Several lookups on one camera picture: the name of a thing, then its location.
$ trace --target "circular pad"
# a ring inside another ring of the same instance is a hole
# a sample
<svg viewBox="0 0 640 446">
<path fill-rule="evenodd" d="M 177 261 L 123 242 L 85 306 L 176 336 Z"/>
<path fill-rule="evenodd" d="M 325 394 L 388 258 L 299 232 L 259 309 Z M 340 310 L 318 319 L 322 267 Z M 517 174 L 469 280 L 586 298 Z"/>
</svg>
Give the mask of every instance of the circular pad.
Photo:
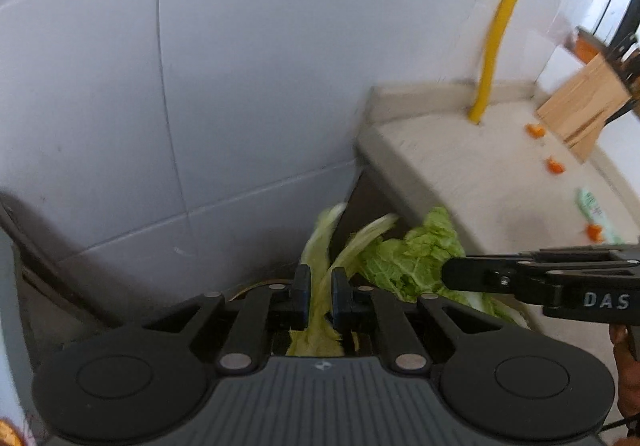
<svg viewBox="0 0 640 446">
<path fill-rule="evenodd" d="M 106 356 L 87 363 L 78 373 L 78 384 L 99 399 L 122 399 L 144 390 L 153 370 L 144 360 L 130 356 Z"/>
<path fill-rule="evenodd" d="M 491 434 L 556 441 L 600 428 L 614 399 L 609 370 L 590 354 L 505 327 L 465 336 L 440 389 L 462 419 Z"/>
<path fill-rule="evenodd" d="M 180 336 L 124 327 L 42 365 L 33 398 L 56 435 L 81 444 L 131 444 L 190 418 L 207 386 L 204 366 Z"/>
<path fill-rule="evenodd" d="M 495 369 L 495 380 L 507 392 L 525 399 L 557 396 L 569 384 L 564 366 L 537 356 L 503 361 Z"/>
</svg>

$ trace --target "metal screw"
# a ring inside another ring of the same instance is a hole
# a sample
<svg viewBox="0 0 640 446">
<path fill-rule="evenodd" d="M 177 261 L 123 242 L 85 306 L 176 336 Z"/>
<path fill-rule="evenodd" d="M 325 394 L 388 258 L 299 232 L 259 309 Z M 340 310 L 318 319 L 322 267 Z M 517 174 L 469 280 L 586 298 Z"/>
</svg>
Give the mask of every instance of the metal screw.
<svg viewBox="0 0 640 446">
<path fill-rule="evenodd" d="M 251 365 L 251 358 L 240 352 L 232 352 L 220 358 L 220 365 L 227 370 L 241 370 Z"/>
<path fill-rule="evenodd" d="M 427 364 L 427 359 L 420 354 L 400 354 L 396 357 L 396 365 L 403 370 L 420 370 Z"/>
</svg>

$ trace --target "yellow gas pipe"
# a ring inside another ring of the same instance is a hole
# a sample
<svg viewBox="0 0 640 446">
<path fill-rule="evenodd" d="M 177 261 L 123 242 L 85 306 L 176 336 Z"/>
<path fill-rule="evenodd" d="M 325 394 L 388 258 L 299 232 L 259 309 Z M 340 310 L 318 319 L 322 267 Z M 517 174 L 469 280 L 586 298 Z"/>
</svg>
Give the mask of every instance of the yellow gas pipe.
<svg viewBox="0 0 640 446">
<path fill-rule="evenodd" d="M 504 31 L 507 29 L 513 8 L 516 6 L 517 1 L 518 0 L 501 0 L 498 10 L 495 12 L 491 28 L 489 29 L 486 46 L 484 48 L 484 64 L 482 66 L 480 84 L 478 85 L 478 95 L 476 96 L 476 102 L 469 111 L 469 119 L 475 124 L 480 122 L 489 103 L 491 85 L 494 79 L 495 61 L 498 57 Z"/>
</svg>

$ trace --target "cable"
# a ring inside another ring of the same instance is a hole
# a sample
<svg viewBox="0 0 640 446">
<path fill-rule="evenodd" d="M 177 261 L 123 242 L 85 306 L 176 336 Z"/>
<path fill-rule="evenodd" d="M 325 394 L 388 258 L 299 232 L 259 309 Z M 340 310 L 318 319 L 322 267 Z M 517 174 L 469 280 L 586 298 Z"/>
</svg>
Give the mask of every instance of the cable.
<svg viewBox="0 0 640 446">
<path fill-rule="evenodd" d="M 631 417 L 627 417 L 626 419 L 620 419 L 619 421 L 614 421 L 610 424 L 607 424 L 606 426 L 603 426 L 602 428 L 600 428 L 600 432 L 602 433 L 604 431 L 611 430 L 613 428 L 617 428 L 618 426 L 626 425 L 638 420 L 640 420 L 640 413 L 636 413 L 635 415 Z"/>
</svg>

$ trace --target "carrot piece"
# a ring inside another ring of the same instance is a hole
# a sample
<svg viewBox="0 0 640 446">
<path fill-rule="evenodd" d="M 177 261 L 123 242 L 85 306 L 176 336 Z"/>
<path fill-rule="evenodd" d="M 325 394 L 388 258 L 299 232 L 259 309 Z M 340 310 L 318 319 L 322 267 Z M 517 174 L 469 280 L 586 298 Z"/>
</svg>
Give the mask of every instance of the carrot piece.
<svg viewBox="0 0 640 446">
<path fill-rule="evenodd" d="M 529 124 L 526 124 L 524 128 L 526 129 L 527 133 L 531 137 L 533 137 L 533 139 L 540 139 L 540 137 L 545 137 L 546 128 L 541 124 L 529 123 Z"/>
<path fill-rule="evenodd" d="M 604 242 L 604 237 L 602 236 L 602 226 L 599 224 L 588 224 L 587 225 L 587 236 L 591 242 Z"/>
<path fill-rule="evenodd" d="M 553 157 L 549 157 L 546 160 L 546 168 L 555 175 L 564 173 L 564 165 L 561 162 L 556 161 Z"/>
<path fill-rule="evenodd" d="M 4 419 L 0 419 L 0 444 L 6 446 L 24 446 L 18 432 Z"/>
</svg>

